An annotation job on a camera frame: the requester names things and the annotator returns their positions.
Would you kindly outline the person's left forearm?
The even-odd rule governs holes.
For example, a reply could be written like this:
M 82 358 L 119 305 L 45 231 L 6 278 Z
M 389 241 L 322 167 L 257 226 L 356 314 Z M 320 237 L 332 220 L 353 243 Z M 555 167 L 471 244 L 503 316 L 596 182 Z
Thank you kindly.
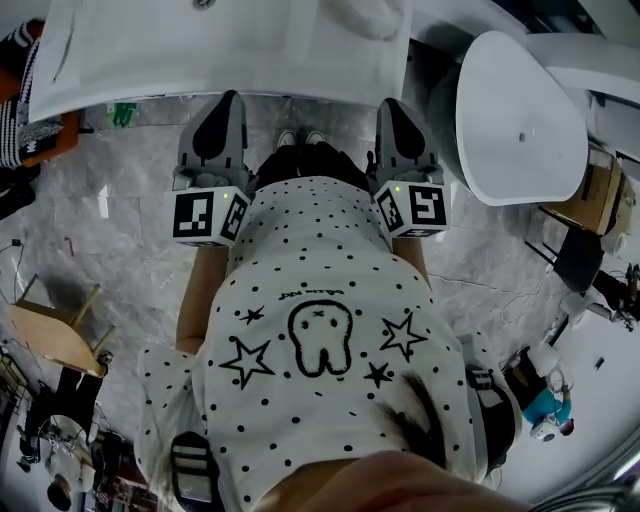
M 195 355 L 206 338 L 211 306 L 226 279 L 229 249 L 199 248 L 181 303 L 176 349 Z

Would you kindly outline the black chair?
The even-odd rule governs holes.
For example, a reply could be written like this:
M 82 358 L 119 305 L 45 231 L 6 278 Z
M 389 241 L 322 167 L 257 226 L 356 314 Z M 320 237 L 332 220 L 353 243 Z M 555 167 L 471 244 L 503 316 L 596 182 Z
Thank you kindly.
M 554 260 L 528 241 L 525 241 L 525 245 L 551 264 L 554 272 L 572 292 L 581 294 L 586 293 L 592 286 L 604 258 L 601 238 L 595 233 L 577 227 L 568 229 L 558 253 L 544 244 L 555 256 Z

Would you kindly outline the wooden stool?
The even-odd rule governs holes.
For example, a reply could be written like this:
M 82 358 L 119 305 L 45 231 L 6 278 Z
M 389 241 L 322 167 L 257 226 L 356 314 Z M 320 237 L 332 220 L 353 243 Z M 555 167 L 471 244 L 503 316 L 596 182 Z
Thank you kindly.
M 34 274 L 22 295 L 10 306 L 10 319 L 19 339 L 44 359 L 102 379 L 111 357 L 107 357 L 106 363 L 100 363 L 98 358 L 116 327 L 111 325 L 94 346 L 80 330 L 86 313 L 101 291 L 100 285 L 93 286 L 77 312 L 69 313 L 27 299 L 38 279 L 38 274 Z

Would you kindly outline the person's black trousers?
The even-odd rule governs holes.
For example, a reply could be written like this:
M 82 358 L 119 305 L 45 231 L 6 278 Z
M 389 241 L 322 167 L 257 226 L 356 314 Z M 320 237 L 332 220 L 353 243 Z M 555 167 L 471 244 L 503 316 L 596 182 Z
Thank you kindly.
M 367 177 L 344 152 L 326 142 L 279 147 L 259 168 L 255 190 L 298 177 L 327 177 L 369 191 Z

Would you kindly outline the white sink vanity cabinet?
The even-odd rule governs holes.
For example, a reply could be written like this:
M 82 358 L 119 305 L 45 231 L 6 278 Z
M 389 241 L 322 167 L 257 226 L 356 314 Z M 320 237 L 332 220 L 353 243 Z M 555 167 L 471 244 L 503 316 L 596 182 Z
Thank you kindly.
M 413 0 L 52 0 L 30 117 L 236 90 L 399 98 Z

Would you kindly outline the person's right forearm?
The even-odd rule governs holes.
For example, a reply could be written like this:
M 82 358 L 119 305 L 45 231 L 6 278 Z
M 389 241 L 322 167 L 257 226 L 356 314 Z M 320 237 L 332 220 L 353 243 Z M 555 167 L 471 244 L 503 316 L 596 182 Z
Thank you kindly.
M 426 286 L 430 293 L 433 288 L 429 281 L 425 265 L 422 241 L 420 238 L 394 238 L 392 240 L 392 252 L 412 268 L 416 281 Z

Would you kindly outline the cardboard box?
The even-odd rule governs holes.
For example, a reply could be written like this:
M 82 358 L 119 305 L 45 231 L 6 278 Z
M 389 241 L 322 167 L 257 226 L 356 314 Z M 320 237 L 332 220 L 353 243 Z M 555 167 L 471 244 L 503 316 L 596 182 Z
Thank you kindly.
M 582 182 L 564 202 L 543 203 L 541 208 L 572 225 L 606 236 L 614 231 L 626 233 L 636 194 L 618 159 L 591 145 Z

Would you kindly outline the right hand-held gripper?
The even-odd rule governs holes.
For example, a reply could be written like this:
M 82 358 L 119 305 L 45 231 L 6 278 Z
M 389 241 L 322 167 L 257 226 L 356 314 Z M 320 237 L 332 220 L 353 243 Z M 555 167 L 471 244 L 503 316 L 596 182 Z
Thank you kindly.
M 368 170 L 367 178 L 386 233 L 406 239 L 448 230 L 450 191 L 424 118 L 401 101 L 385 99 L 377 111 L 376 151 L 383 167 Z M 406 160 L 425 166 L 401 166 Z

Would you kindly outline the person's white dotted shirt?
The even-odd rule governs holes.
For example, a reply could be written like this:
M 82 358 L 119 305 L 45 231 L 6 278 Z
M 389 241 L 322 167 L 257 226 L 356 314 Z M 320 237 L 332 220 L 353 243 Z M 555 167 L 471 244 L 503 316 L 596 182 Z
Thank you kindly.
M 171 512 L 253 512 L 302 466 L 383 451 L 486 487 L 521 425 L 488 337 L 455 334 L 368 194 L 327 177 L 258 191 L 198 353 L 138 372 L 135 458 Z

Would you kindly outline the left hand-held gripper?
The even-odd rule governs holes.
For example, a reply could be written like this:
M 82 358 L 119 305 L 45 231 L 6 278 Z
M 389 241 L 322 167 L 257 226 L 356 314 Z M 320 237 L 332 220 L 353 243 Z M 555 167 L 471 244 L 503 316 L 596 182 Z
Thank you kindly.
M 173 173 L 172 240 L 187 246 L 231 246 L 251 204 L 252 173 L 243 167 L 247 149 L 246 109 L 235 90 L 201 109 L 180 138 L 180 163 Z

